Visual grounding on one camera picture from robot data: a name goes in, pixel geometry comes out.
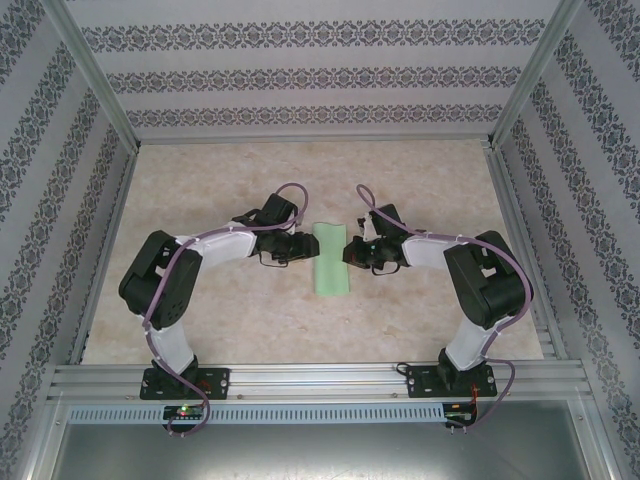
metal vent grille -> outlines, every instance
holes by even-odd
[[[75,425],[154,425],[162,423],[164,407],[87,406],[74,407],[69,423]],[[210,424],[335,424],[444,422],[441,403],[368,405],[214,405]],[[194,424],[196,420],[175,421]]]

marble table surface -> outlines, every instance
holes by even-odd
[[[505,227],[479,141],[318,142],[143,146],[109,261],[84,355],[85,364],[145,364],[140,321],[117,287],[146,237],[162,229],[193,234],[261,207],[289,181],[311,195],[302,230],[346,224],[378,204],[433,232],[478,235]],[[283,195],[301,204],[301,194]],[[183,320],[201,363],[341,363],[436,360],[462,318],[448,272],[405,268],[374,277],[349,267],[351,293],[319,297],[313,262],[267,268],[257,257],[200,275]],[[490,355],[539,359],[529,314],[506,330]]]

patterned wall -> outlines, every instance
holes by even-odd
[[[638,2],[585,2],[502,146],[623,478],[640,478],[639,26]]]
[[[490,133],[558,0],[68,2],[144,140]]]
[[[66,363],[132,161],[41,5],[0,6],[0,479]]]

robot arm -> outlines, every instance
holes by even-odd
[[[393,205],[380,210],[401,223]],[[400,267],[449,270],[464,317],[453,340],[440,352],[438,375],[447,390],[453,390],[464,372],[484,365],[488,342],[522,308],[525,286],[520,277],[505,259],[478,245],[411,235],[374,211],[359,224],[363,236],[354,237],[345,248],[346,263],[370,268],[374,274],[386,270],[387,262],[396,264],[391,273]],[[513,258],[499,233],[488,231],[476,239]]]
[[[296,205],[272,194],[262,209],[235,217],[220,233],[206,238],[173,237],[163,231],[154,232],[147,238],[119,287],[119,294],[129,310],[140,316],[144,316],[151,304],[164,274],[162,270],[167,268],[181,245],[195,239],[178,258],[150,319],[152,328],[149,335],[153,345],[174,372],[189,379],[194,377],[198,368],[181,317],[189,305],[200,272],[223,262],[253,255],[259,255],[262,261],[264,253],[270,253],[272,261],[280,266],[319,254],[316,238],[295,232],[295,226],[287,230],[246,231],[246,227],[269,227],[285,223],[297,213]]]

green sponge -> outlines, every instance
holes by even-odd
[[[313,235],[320,243],[320,255],[313,259],[316,295],[330,297],[349,293],[347,264],[342,251],[347,246],[347,226],[314,223]]]

